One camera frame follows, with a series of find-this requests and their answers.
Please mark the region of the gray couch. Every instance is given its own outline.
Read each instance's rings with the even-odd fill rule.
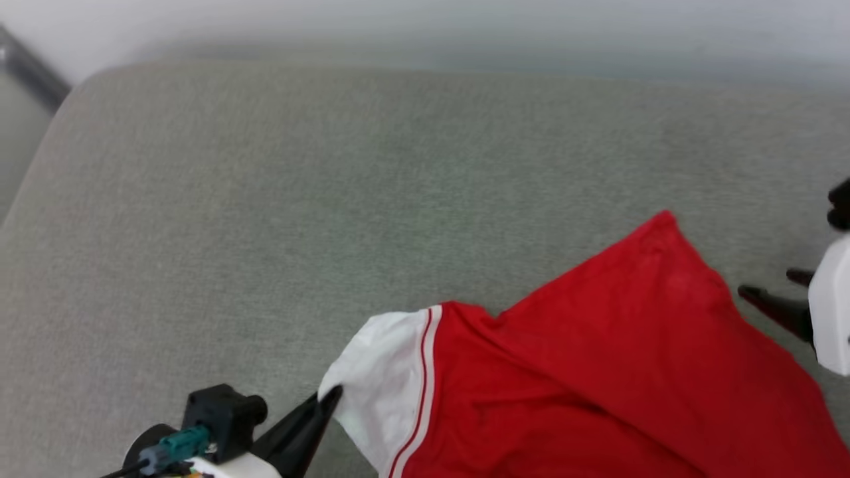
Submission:
[[[0,230],[0,475],[112,471],[212,384],[262,395],[271,422],[370,315],[447,299],[499,311],[663,208],[730,287],[802,296],[784,268],[818,263],[826,192],[849,174],[842,97],[109,71],[62,106]],[[850,379],[739,307],[820,383],[850,440]],[[335,424],[311,473],[374,475]]]

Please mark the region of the robotic hand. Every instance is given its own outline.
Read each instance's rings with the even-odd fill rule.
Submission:
[[[808,287],[808,300],[777,297],[763,288],[742,285],[738,295],[764,315],[812,345],[818,363],[850,375],[850,179],[829,194],[832,227],[845,234],[833,242],[815,271],[788,269],[792,282]]]
[[[302,478],[342,395],[342,386],[321,400],[313,394],[255,441],[254,427],[268,414],[265,400],[227,384],[192,392],[180,431],[151,427],[130,447],[124,468],[103,478]]]

